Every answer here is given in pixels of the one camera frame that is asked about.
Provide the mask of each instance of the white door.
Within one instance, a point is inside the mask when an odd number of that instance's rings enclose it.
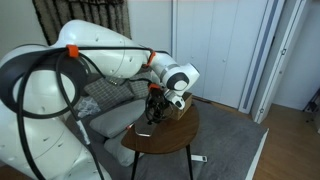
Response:
[[[271,48],[266,67],[254,100],[251,114],[255,122],[261,123],[267,116],[282,75],[290,59],[294,44],[308,12],[309,0],[287,1],[274,45]]]
[[[173,54],[200,71],[190,90],[194,95],[238,108],[267,5],[268,0],[176,1]]]

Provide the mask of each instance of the wooden tabletop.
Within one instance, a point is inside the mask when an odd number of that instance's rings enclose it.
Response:
[[[138,136],[133,125],[122,139],[123,146],[147,154],[165,154],[185,148],[196,136],[199,115],[191,105],[180,120],[168,119],[157,125],[150,137]]]

